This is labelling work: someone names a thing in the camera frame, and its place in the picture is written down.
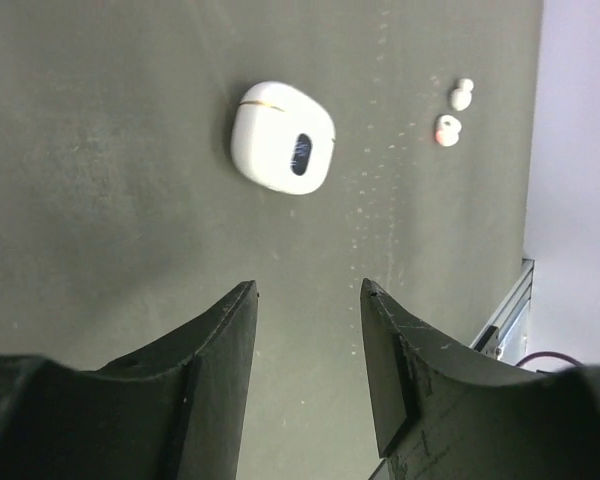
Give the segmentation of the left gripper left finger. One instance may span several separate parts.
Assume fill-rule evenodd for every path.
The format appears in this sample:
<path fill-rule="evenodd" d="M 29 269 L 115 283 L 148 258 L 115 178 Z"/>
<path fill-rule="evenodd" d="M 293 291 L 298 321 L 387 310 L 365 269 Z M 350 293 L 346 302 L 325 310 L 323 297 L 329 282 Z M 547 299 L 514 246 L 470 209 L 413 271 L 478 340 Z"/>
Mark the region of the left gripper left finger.
<path fill-rule="evenodd" d="M 0 355 L 0 479 L 232 479 L 257 286 L 104 367 Z"/>

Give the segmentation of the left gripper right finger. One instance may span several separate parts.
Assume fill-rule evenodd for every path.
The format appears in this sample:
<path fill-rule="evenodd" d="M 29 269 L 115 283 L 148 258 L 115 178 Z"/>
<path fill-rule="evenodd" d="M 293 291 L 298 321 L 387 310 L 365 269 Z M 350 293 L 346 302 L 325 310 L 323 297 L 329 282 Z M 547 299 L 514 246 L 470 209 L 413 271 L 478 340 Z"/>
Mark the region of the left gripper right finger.
<path fill-rule="evenodd" d="M 600 479 L 600 365 L 533 373 L 360 291 L 379 455 L 393 479 Z"/>

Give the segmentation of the white earbud charging case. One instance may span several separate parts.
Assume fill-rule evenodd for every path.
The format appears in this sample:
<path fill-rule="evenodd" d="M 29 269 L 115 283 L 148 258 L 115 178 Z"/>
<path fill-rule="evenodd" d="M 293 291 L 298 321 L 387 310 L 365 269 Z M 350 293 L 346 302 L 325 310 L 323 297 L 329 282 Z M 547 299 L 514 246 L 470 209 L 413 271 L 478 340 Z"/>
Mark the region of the white earbud charging case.
<path fill-rule="evenodd" d="M 329 112 L 299 89 L 264 81 L 241 98 L 231 133 L 231 159 L 250 181 L 288 195 L 307 195 L 324 183 L 336 129 Z"/>

